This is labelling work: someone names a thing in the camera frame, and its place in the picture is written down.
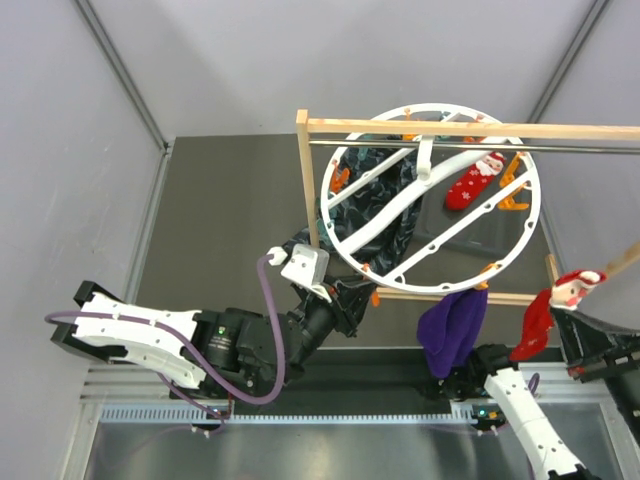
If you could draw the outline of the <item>red santa sock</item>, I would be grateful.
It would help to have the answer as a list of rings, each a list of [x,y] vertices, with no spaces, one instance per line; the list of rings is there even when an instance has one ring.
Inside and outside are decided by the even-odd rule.
[[[581,301],[607,279],[602,271],[575,270],[542,290],[524,313],[521,339],[509,359],[512,362],[527,361],[543,351],[554,325],[552,311],[577,311]]]

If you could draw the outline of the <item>purple sock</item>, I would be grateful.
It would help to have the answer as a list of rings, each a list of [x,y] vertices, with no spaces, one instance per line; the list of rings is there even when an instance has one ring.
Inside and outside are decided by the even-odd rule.
[[[423,313],[416,338],[430,373],[445,379],[469,357],[488,306],[488,291],[471,288],[443,297]]]

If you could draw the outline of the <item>white round clip hanger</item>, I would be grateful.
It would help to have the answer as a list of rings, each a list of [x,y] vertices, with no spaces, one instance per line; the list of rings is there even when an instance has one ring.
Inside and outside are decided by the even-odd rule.
[[[417,199],[429,202],[440,193],[440,184],[462,173],[476,161],[494,151],[446,150],[433,148],[432,141],[465,143],[511,143],[524,144],[520,135],[507,131],[504,123],[496,118],[469,107],[445,104],[424,103],[389,110],[370,120],[353,119],[317,119],[307,122],[311,133],[344,133],[346,140],[358,140],[366,134],[413,136],[410,141],[421,141],[418,148],[396,148],[390,159],[365,173],[353,185],[337,193],[330,190],[330,179],[323,179],[323,194],[320,198],[321,218],[328,238],[338,255],[352,268],[363,273],[377,285],[408,292],[412,295],[434,295],[455,293],[486,283],[506,269],[524,250],[533,236],[538,224],[542,194],[538,171],[532,156],[528,152],[515,152],[519,159],[515,170],[503,169],[502,186],[486,199],[482,200],[468,213],[457,219],[442,233],[433,236],[421,249],[401,261],[388,274],[374,273],[369,265],[362,264],[352,257],[364,245],[373,240],[384,228]],[[413,183],[393,198],[379,214],[352,235],[340,240],[334,233],[334,224],[330,219],[330,210],[367,185],[382,172],[389,169],[408,155],[410,150],[417,152],[416,174]],[[521,191],[530,195],[529,204],[520,215],[519,235],[513,248],[496,260],[484,271],[458,282],[443,281],[435,286],[419,286],[406,281],[407,272],[427,257],[436,254],[456,235],[476,223],[482,217],[491,214],[501,205],[512,200]]]

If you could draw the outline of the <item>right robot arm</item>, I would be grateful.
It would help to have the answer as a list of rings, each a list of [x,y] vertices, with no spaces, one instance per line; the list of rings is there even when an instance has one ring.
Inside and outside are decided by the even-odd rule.
[[[577,309],[545,306],[528,309],[524,338],[509,350],[489,344],[473,350],[466,380],[469,388],[498,405],[526,453],[536,479],[594,479],[596,476],[564,443],[534,398],[519,364],[544,348],[557,326],[571,378],[602,380],[635,440],[639,439],[639,328],[619,327]]]

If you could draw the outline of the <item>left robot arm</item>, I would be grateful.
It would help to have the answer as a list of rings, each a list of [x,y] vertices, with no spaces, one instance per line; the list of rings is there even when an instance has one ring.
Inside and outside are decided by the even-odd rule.
[[[299,304],[278,316],[238,308],[166,311],[121,302],[84,281],[74,300],[81,316],[51,314],[54,345],[102,362],[124,362],[163,375],[184,394],[219,399],[225,393],[255,405],[271,402],[304,374],[306,361],[333,331],[357,333],[375,290],[357,276],[332,277],[322,298],[301,287]]]

